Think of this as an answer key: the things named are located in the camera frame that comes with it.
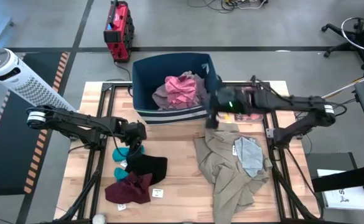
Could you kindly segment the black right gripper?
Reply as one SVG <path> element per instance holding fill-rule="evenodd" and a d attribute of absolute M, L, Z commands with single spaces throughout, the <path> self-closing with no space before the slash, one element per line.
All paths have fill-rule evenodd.
<path fill-rule="evenodd" d="M 205 109 L 207 110 L 205 126 L 208 129 L 217 129 L 219 112 L 248 114 L 250 107 L 250 96 L 241 88 L 221 87 L 209 93 L 205 99 Z"/>

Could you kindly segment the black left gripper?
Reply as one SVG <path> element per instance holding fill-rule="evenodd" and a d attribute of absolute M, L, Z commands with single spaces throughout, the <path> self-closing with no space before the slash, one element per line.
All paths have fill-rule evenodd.
<path fill-rule="evenodd" d="M 124 143 L 129 146 L 129 155 L 141 153 L 141 144 L 147 139 L 146 127 L 141 122 L 128 123 L 125 126 Z"/>

